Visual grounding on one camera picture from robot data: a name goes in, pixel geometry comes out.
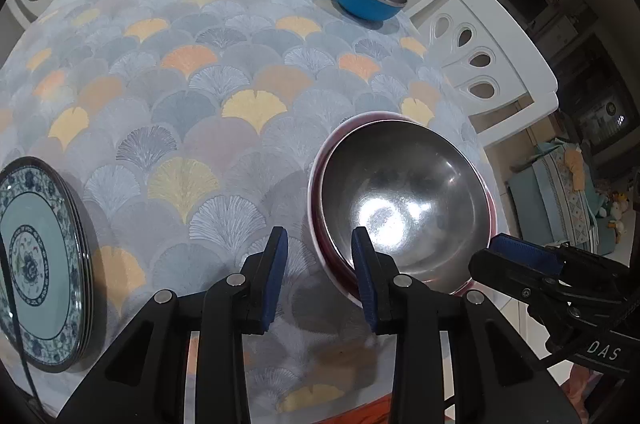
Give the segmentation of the red steel bowl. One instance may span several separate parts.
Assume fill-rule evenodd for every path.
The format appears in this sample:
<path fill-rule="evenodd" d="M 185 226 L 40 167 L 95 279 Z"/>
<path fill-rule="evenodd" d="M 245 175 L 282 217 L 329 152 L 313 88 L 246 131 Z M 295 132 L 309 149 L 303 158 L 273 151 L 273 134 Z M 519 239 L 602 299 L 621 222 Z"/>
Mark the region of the red steel bowl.
<path fill-rule="evenodd" d="M 326 275 L 354 305 L 352 229 L 366 228 L 403 274 L 454 295 L 472 288 L 471 256 L 498 232 L 477 168 L 437 132 L 385 111 L 357 114 L 326 138 L 311 167 L 307 219 Z"/>

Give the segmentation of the teal sofa with cloth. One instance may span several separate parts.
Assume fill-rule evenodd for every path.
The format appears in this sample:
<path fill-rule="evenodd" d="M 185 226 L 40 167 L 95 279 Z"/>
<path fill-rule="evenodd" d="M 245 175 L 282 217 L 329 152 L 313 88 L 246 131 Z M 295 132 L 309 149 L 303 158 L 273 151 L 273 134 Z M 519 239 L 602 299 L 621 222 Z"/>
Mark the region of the teal sofa with cloth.
<path fill-rule="evenodd" d="M 508 180 L 521 238 L 541 246 L 563 243 L 598 255 L 620 240 L 620 203 L 600 192 L 577 144 L 544 142 Z"/>

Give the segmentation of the blue floral ceramic plate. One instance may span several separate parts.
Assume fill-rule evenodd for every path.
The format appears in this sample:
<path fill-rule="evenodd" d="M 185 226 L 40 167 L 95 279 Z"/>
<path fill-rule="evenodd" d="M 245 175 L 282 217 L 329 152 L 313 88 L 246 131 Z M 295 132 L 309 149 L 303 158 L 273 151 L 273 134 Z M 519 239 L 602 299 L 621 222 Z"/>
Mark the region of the blue floral ceramic plate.
<path fill-rule="evenodd" d="M 63 177 L 34 156 L 1 172 L 1 331 L 60 373 L 84 355 L 94 316 L 89 241 Z"/>

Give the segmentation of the white chair near right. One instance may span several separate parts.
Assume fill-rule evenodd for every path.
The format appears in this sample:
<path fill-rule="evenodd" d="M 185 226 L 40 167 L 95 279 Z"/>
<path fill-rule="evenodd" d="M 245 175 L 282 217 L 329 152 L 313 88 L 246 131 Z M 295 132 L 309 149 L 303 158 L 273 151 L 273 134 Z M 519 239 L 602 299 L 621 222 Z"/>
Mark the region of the white chair near right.
<path fill-rule="evenodd" d="M 506 140 L 559 106 L 558 82 L 538 48 L 498 0 L 420 0 L 406 10 L 426 56 L 458 92 L 466 115 L 528 106 L 478 134 L 484 147 Z"/>

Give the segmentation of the fan-pattern table mat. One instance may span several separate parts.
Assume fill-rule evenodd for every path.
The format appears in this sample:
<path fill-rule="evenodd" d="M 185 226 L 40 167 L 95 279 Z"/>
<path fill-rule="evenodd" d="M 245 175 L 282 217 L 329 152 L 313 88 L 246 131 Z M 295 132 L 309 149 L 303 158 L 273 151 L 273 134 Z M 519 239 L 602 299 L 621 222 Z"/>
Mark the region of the fan-pattern table mat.
<path fill-rule="evenodd" d="M 334 0 L 80 0 L 50 9 L 1 70 L 1 159 L 36 156 L 73 187 L 94 240 L 87 359 L 34 372 L 52 412 L 161 288 L 205 290 L 288 230 L 276 320 L 247 337 L 250 412 L 314 422 L 390 392 L 395 341 L 373 335 L 312 246 L 306 192 L 324 140 L 398 112 L 492 171 L 449 77 L 405 16 Z"/>

